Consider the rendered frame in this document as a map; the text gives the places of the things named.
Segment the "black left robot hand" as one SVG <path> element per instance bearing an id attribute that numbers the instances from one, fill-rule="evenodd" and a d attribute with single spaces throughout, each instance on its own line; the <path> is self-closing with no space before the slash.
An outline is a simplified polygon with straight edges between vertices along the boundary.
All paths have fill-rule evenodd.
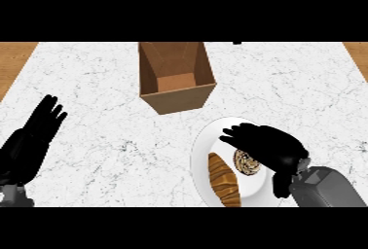
<path id="1" fill-rule="evenodd" d="M 36 175 L 67 113 L 56 104 L 57 97 L 47 94 L 26 120 L 26 124 L 7 138 L 0 147 L 0 186 L 23 185 Z"/>

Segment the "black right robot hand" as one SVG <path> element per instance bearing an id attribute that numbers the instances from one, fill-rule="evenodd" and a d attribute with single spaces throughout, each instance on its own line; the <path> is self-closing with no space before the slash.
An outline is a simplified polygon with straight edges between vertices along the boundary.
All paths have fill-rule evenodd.
<path id="1" fill-rule="evenodd" d="M 308 152 L 300 141 L 266 125 L 240 123 L 224 128 L 223 132 L 220 140 L 246 152 L 274 171 L 273 195 L 276 198 L 288 198 L 291 177 L 310 163 Z"/>

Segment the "white plate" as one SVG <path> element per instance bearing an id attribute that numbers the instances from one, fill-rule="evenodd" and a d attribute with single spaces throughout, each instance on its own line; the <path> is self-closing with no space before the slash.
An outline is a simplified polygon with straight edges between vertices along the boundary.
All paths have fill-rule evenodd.
<path id="1" fill-rule="evenodd" d="M 260 165 L 260 170 L 254 175 L 243 175 L 236 170 L 233 163 L 236 148 L 218 139 L 223 135 L 223 129 L 240 123 L 255 125 L 243 118 L 226 117 L 209 123 L 198 133 L 190 151 L 190 174 L 195 188 L 205 204 L 211 207 L 223 207 L 209 185 L 208 155 L 215 153 L 236 175 L 240 206 L 277 207 L 282 200 L 273 195 L 271 177 L 274 172 L 264 165 Z"/>

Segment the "brown cardboard box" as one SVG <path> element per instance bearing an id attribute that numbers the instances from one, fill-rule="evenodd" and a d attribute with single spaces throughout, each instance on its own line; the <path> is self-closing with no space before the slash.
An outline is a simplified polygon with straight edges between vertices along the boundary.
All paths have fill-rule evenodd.
<path id="1" fill-rule="evenodd" d="M 138 42 L 138 96 L 159 115 L 198 109 L 215 87 L 202 42 Z"/>

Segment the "brown croissant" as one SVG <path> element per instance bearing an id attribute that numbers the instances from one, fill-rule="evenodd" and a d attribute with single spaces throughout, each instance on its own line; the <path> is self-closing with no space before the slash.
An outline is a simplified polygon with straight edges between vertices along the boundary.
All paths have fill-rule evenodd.
<path id="1" fill-rule="evenodd" d="M 208 177 L 212 192 L 226 207 L 240 207 L 236 175 L 215 153 L 208 154 Z"/>

